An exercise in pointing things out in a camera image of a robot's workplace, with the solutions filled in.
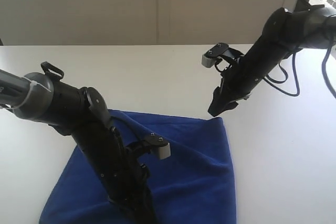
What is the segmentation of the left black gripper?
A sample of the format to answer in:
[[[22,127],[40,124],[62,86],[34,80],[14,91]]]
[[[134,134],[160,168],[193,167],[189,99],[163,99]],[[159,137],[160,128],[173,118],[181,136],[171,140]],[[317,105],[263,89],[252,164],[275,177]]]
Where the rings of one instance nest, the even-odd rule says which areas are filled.
[[[71,124],[70,134],[98,175],[109,200],[134,223],[157,223],[146,182],[149,171],[140,165],[130,146],[124,146],[113,122],[76,120]]]

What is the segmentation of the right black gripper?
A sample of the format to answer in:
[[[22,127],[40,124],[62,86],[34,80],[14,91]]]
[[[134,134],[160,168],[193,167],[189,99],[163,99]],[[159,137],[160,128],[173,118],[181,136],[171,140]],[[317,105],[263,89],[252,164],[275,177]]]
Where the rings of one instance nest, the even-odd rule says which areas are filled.
[[[252,89],[284,58],[286,48],[277,42],[260,37],[247,53],[239,59],[237,66],[224,72],[220,88],[214,92],[208,107],[211,116],[233,110],[237,99],[251,93]]]

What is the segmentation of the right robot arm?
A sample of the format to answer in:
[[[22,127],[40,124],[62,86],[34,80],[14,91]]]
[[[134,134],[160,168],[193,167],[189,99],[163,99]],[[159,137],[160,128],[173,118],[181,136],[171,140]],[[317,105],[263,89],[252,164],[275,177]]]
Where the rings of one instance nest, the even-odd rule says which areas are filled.
[[[223,60],[228,63],[220,71],[221,82],[213,92],[209,114],[218,116],[237,107],[238,101],[248,99],[256,85],[287,57],[302,49],[330,49],[334,44],[335,9],[277,9],[247,53],[219,42],[203,54],[202,65],[206,68],[217,67]]]

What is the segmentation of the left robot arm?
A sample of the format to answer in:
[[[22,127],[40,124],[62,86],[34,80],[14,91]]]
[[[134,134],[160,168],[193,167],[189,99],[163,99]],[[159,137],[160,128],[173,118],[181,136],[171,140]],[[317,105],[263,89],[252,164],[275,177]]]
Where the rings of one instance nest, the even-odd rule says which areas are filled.
[[[170,155],[167,140],[151,133],[124,145],[102,95],[92,87],[63,83],[64,72],[48,62],[23,77],[1,71],[1,108],[16,117],[71,136],[98,176],[109,200],[136,223],[158,223],[146,165],[140,156]]]

